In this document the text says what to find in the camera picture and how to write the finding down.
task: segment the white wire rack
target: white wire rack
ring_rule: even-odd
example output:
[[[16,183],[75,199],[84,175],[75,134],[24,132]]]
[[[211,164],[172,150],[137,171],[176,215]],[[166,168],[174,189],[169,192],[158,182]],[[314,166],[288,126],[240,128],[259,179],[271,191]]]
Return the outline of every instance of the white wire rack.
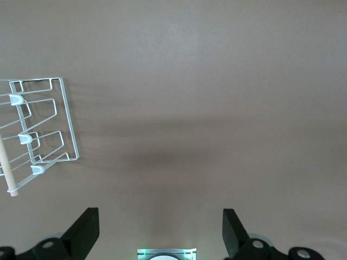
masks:
[[[9,111],[9,106],[16,108],[19,118],[5,124],[1,122],[0,125],[0,176],[6,179],[7,192],[11,196],[16,196],[18,189],[55,163],[78,159],[79,152],[62,78],[3,80],[3,82],[5,83],[2,85],[5,86],[1,86],[0,98],[4,102],[0,102],[0,111],[5,119],[2,120],[8,118],[6,112]],[[60,98],[58,101],[52,98],[57,93]],[[37,111],[40,105],[44,105],[44,113],[49,113],[48,115],[42,115]],[[66,131],[51,130],[52,127],[48,127],[50,122],[54,122],[58,117],[67,123]],[[9,153],[8,148],[14,147],[10,145],[11,141],[16,141],[21,147],[26,146],[25,151],[22,149],[19,155]],[[67,149],[66,141],[69,142],[70,151]],[[22,172],[22,175],[25,173],[19,182],[16,182],[17,172]]]

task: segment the wire rack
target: wire rack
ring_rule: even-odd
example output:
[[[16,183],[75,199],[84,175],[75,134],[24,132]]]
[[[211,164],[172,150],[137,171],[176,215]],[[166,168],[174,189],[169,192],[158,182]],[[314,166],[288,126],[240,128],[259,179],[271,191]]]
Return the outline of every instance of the wire rack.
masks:
[[[2,80],[0,111],[0,176],[11,196],[55,163],[78,159],[62,78]]]

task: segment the gray surface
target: gray surface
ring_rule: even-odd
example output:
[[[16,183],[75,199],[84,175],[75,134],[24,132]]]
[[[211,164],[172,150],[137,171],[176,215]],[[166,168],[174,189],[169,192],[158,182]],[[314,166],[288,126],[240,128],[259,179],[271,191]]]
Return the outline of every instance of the gray surface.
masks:
[[[222,209],[281,251],[347,255],[346,1],[2,1],[1,78],[66,81],[81,159],[11,198],[23,251],[88,206],[88,259],[197,248]]]

